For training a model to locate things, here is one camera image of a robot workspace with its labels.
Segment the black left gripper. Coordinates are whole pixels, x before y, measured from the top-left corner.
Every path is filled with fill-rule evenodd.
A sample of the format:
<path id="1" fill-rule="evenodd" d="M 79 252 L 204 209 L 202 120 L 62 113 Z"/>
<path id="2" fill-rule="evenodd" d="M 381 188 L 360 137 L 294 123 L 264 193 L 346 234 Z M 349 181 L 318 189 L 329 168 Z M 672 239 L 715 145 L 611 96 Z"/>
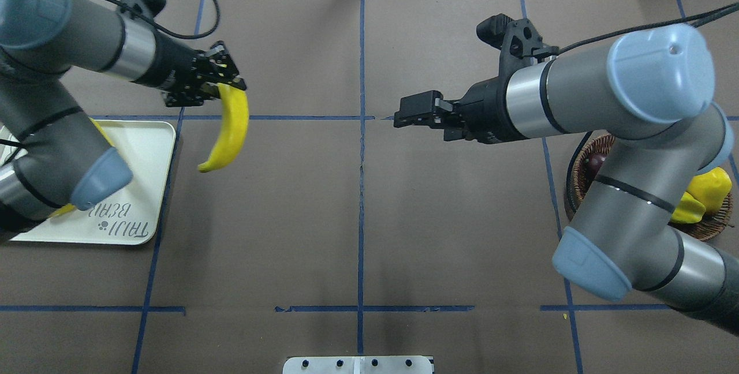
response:
<path id="1" fill-rule="evenodd" d="M 215 84 L 248 89 L 224 41 L 215 42 L 207 51 L 194 50 L 160 32 L 155 33 L 153 61 L 136 84 L 164 91 L 166 107 L 200 107 L 208 100 L 220 99 Z"/>

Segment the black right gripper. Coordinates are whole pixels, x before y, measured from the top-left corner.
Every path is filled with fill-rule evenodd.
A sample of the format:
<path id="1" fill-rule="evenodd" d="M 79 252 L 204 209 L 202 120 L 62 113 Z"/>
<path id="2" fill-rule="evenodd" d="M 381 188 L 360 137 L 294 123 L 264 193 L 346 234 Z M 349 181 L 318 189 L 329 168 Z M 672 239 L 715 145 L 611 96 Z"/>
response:
<path id="1" fill-rule="evenodd" d="M 494 77 L 474 84 L 459 100 L 444 100 L 441 92 L 430 90 L 400 100 L 394 114 L 394 127 L 427 126 L 443 129 L 444 141 L 476 140 L 483 144 L 523 141 L 528 138 L 514 126 L 506 105 L 506 93 L 499 90 L 502 80 Z M 461 124 L 445 124 L 455 112 Z"/>

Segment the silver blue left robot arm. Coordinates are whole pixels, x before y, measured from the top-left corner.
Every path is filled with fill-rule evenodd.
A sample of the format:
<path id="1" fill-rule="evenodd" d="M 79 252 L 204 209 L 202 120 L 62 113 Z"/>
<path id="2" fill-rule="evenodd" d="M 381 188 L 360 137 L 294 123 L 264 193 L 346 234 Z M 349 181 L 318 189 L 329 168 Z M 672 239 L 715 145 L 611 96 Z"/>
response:
<path id="1" fill-rule="evenodd" d="M 2 242 L 66 205 L 88 210 L 133 174 L 61 84 L 73 67 L 156 88 L 168 107 L 222 101 L 201 173 L 225 168 L 248 133 L 247 85 L 224 42 L 195 50 L 155 21 L 166 0 L 1 0 L 2 126 L 25 150 L 2 164 Z"/>

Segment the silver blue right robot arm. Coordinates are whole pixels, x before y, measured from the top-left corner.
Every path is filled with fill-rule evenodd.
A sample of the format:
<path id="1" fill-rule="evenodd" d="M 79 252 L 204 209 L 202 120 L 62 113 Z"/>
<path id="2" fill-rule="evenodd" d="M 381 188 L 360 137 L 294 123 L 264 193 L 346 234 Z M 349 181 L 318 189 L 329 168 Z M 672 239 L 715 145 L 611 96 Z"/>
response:
<path id="1" fill-rule="evenodd" d="M 734 144 L 699 30 L 669 23 L 565 56 L 528 19 L 497 14 L 477 37 L 501 53 L 498 75 L 457 100 L 436 90 L 404 97 L 394 126 L 483 144 L 609 132 L 615 142 L 563 230 L 554 268 L 603 300 L 642 291 L 737 335 L 737 258 L 668 224 L 692 178 Z"/>

